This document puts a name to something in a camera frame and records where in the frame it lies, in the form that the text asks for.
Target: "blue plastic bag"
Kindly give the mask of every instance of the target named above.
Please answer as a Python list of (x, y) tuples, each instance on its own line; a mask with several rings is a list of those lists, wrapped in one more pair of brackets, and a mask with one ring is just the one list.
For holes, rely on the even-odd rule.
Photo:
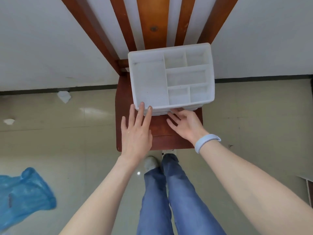
[(0, 175), (0, 231), (56, 205), (53, 192), (35, 169), (26, 168), (17, 177)]

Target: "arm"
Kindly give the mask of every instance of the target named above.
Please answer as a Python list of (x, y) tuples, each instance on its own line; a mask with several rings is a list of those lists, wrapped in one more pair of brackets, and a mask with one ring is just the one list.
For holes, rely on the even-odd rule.
[[(209, 134), (196, 114), (169, 113), (169, 126), (193, 145)], [(255, 165), (232, 153), (217, 140), (205, 143), (200, 154), (232, 199), (263, 235), (313, 234), (313, 210), (286, 186)]]
[(141, 103), (135, 121), (135, 106), (131, 105), (128, 128), (125, 117), (122, 118), (122, 154), (104, 181), (74, 214), (60, 235), (111, 234), (128, 181), (152, 146), (149, 130), (152, 107), (149, 107), (142, 124), (143, 111), (144, 104)]

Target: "hand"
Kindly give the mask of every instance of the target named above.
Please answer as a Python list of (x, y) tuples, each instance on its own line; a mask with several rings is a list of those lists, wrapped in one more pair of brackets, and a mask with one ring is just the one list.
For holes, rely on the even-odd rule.
[(126, 118), (122, 117), (122, 154), (121, 157), (130, 159), (134, 163), (139, 163), (152, 147), (152, 134), (149, 125), (152, 115), (152, 107), (149, 106), (145, 119), (143, 111), (145, 103), (141, 102), (135, 122), (135, 105), (132, 104), (129, 110), (128, 128)]
[(168, 112), (168, 116), (177, 124), (175, 126), (170, 119), (167, 119), (168, 125), (180, 136), (187, 139), (194, 146), (196, 142), (204, 135), (209, 134), (202, 126), (195, 112), (184, 110), (183, 108), (171, 109), (177, 117)]

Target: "jeans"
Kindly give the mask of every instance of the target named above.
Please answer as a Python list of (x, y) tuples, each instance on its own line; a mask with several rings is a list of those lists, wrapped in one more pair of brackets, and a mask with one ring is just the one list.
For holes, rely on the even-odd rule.
[(179, 235), (225, 235), (174, 154), (165, 154), (161, 168), (148, 171), (144, 179), (146, 191), (142, 199), (137, 235), (174, 235), (170, 206)]

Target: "tiled floor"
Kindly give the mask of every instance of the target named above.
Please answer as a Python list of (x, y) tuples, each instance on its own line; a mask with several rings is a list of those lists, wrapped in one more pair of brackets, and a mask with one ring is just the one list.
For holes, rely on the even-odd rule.
[[(34, 167), (51, 186), (57, 209), (39, 211), (12, 227), (11, 235), (58, 234), (104, 179), (119, 153), (115, 148), (115, 90), (0, 97), (0, 174)], [(313, 178), (313, 100), (309, 80), (225, 83), (203, 107), (204, 126), (232, 151), (256, 164), (308, 202)], [(258, 234), (193, 149), (178, 158), (198, 194), (228, 234)], [(113, 234), (135, 234), (145, 191), (143, 167), (123, 196)]]

